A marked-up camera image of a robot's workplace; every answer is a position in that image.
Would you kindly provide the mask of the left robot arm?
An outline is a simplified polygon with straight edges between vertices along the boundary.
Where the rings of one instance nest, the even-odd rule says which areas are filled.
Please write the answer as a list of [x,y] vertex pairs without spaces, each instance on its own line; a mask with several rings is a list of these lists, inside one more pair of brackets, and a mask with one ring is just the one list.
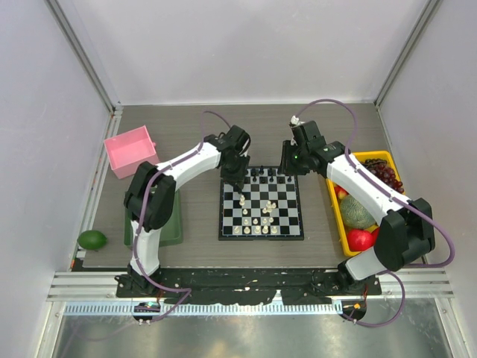
[[242,188],[250,162],[250,135],[237,125],[218,136],[205,136],[195,147],[158,165],[141,163],[124,196],[133,230],[132,257],[125,286],[150,297],[159,284],[159,242],[174,210],[176,191],[209,170],[219,169],[223,182]]

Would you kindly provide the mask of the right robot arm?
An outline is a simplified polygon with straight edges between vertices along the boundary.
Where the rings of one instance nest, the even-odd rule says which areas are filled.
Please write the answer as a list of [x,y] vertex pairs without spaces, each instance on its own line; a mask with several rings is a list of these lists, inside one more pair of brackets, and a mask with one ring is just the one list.
[[412,201],[372,175],[340,142],[326,142],[316,122],[293,117],[293,138],[282,144],[279,171],[315,172],[345,189],[379,226],[373,247],[338,265],[338,288],[353,294],[364,281],[384,271],[398,271],[435,248],[432,209],[422,198]]

